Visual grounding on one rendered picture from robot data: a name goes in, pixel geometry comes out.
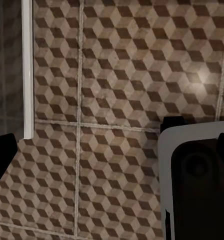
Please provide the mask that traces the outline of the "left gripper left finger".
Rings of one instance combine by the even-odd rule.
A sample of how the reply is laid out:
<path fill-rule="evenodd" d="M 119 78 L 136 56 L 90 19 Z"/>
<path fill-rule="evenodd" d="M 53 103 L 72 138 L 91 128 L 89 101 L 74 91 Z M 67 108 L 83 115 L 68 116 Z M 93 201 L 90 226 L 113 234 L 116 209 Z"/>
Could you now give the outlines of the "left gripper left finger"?
<path fill-rule="evenodd" d="M 13 133 L 0 136 L 0 179 L 18 151 L 18 142 Z"/>

